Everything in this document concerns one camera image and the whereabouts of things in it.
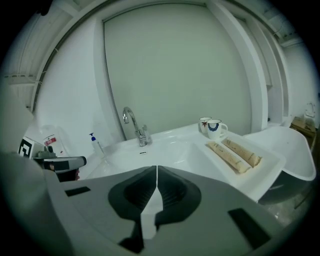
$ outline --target cardboard box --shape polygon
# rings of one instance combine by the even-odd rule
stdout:
[[[303,118],[295,117],[290,126],[291,129],[294,129],[304,135],[306,138],[309,148],[313,149],[315,141],[316,141],[316,128],[313,123],[305,123]]]

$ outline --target mug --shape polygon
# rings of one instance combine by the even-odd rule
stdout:
[[[207,122],[211,120],[211,117],[201,117],[199,119],[200,130],[203,134],[208,134],[207,132]]]
[[[226,132],[221,133],[221,127],[225,126]],[[207,121],[207,133],[211,140],[219,139],[222,136],[227,135],[228,126],[222,123],[221,120],[209,120]]]

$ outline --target floor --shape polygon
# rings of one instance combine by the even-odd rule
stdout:
[[[288,226],[292,221],[303,218],[313,203],[315,196],[315,187],[309,186],[305,191],[286,201],[263,205],[283,226]]]

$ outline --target ceiling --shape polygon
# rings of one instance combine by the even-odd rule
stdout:
[[[103,2],[106,0],[53,0],[45,16],[34,14],[17,35],[3,62],[4,80],[31,112],[42,84],[39,80],[48,67],[46,63],[50,54],[58,51],[55,47],[61,31],[68,31],[72,24]],[[263,20],[283,46],[292,38],[298,38],[293,26],[271,3],[264,0],[227,2]]]

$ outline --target soap dispenser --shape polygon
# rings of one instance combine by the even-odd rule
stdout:
[[[90,135],[91,135],[92,146],[94,148],[95,153],[101,159],[104,158],[105,157],[105,153],[104,153],[104,150],[102,149],[99,141],[96,139],[96,137],[94,137],[94,133],[93,132],[90,133]]]

